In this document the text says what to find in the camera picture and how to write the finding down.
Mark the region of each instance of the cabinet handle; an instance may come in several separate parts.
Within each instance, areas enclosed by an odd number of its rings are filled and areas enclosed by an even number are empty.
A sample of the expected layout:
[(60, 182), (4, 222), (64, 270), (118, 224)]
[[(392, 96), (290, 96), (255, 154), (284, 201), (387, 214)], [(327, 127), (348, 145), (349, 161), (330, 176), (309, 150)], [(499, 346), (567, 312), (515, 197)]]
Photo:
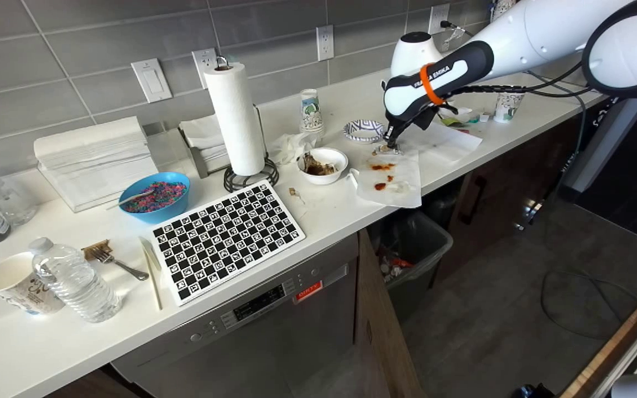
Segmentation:
[(489, 182), (486, 182), (485, 176), (471, 174), (471, 185), (474, 185), (474, 191), (475, 191), (475, 197), (474, 197), (474, 203), (471, 203), (469, 210), (465, 210), (465, 207), (459, 210), (459, 218), (460, 218), (463, 224), (471, 224), (471, 222), (474, 222), (474, 217), (475, 217), (475, 213), (478, 213), (478, 207), (481, 207), (481, 201), (483, 201), (483, 193), (486, 191), (486, 183), (489, 183)]

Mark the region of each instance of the paper towel roll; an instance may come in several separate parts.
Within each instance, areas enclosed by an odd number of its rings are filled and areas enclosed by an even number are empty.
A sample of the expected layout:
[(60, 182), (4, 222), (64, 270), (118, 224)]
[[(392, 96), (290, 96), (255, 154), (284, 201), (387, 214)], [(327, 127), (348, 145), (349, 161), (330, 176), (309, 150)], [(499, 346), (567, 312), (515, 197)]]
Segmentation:
[(266, 165), (266, 143), (251, 101), (246, 66), (233, 61), (207, 74), (209, 92), (234, 174), (257, 174)]

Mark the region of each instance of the subway tile wall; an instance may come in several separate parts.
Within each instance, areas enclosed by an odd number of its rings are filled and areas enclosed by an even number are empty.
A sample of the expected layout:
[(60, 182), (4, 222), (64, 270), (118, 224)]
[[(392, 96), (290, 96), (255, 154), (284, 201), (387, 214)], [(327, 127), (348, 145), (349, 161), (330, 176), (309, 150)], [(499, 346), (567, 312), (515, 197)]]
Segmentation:
[[(406, 30), (428, 29), (448, 0), (0, 0), (0, 174), (36, 165), (34, 139), (137, 114), (178, 127), (213, 112), (191, 50), (218, 46), (248, 66), (251, 96), (390, 66)], [(483, 26), (489, 0), (452, 5)], [(333, 25), (337, 57), (319, 61), (314, 29)], [(130, 61), (160, 57), (173, 98), (147, 103)]]

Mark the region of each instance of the blue bowl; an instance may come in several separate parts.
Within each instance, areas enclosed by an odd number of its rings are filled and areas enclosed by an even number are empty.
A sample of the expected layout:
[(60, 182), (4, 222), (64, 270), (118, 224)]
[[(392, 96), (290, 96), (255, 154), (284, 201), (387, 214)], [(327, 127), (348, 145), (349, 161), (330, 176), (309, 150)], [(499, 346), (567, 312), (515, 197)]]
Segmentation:
[[(126, 210), (123, 203), (126, 203), (130, 197), (142, 194), (145, 191), (148, 191), (154, 183), (182, 183), (183, 193), (167, 203), (167, 207), (158, 207), (158, 210), (148, 210), (148, 213), (130, 213)], [(191, 179), (183, 172), (158, 172), (158, 174), (148, 174), (136, 183), (130, 183), (123, 194), (118, 206), (123, 207), (123, 213), (133, 214), (147, 224), (162, 224), (167, 218), (173, 218), (182, 213), (189, 210), (191, 203)]]

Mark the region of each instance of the cabinet door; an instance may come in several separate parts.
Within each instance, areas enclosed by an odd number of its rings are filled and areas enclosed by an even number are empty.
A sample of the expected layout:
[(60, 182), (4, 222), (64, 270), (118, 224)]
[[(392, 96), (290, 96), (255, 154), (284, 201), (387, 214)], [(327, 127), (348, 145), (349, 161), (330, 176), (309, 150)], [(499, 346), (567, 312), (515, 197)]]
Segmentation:
[(367, 232), (361, 232), (356, 341), (363, 395), (426, 398), (401, 322), (378, 273)]
[(552, 193), (575, 138), (577, 121), (572, 120), (469, 172), (450, 224), (454, 248), (443, 259), (443, 277), (520, 232), (515, 224), (524, 222), (524, 203), (542, 201)]

